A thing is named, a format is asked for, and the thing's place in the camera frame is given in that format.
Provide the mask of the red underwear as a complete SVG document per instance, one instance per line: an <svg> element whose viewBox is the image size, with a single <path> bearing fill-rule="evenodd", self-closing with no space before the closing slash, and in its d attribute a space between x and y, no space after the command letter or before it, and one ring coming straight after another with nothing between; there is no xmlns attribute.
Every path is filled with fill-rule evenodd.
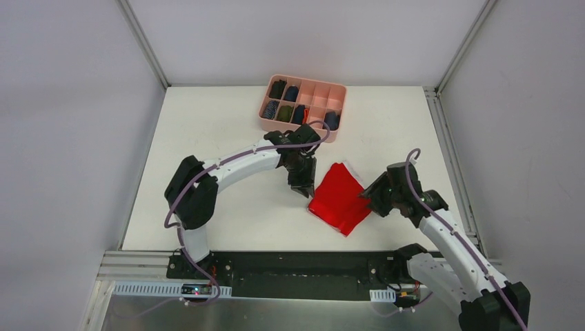
<svg viewBox="0 0 585 331"><path fill-rule="evenodd" d="M347 237L371 213L370 199L360 197L363 191L348 162L333 163L315 190L308 211Z"/></svg>

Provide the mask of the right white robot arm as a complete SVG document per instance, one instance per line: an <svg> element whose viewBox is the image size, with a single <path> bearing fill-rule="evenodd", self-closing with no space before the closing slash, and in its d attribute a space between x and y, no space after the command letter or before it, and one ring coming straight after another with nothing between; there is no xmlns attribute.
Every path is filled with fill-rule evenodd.
<svg viewBox="0 0 585 331"><path fill-rule="evenodd" d="M389 165L360 198L385 217L391 210L430 239L447 265L442 266L420 245L401 249L392 263L394 278L423 283L458 318L462 330L527 330L531 294L522 283L512 283L466 236L448 204L434 190L423 190L411 162Z"/></svg>

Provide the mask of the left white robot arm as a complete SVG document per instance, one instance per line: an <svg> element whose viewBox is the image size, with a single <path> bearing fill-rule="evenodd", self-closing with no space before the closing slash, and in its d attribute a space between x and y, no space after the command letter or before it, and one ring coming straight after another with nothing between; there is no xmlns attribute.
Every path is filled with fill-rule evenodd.
<svg viewBox="0 0 585 331"><path fill-rule="evenodd" d="M184 270L194 279L210 271L206 224L211 220L219 193L257 173L280 167L288 173L290 189L310 198L315 195L315 152L327 138L311 124L296 130L271 131L254 144L224 157L198 160L190 155L176 169L164 198L169 211L165 228L176 228L180 249L186 257Z"/></svg>

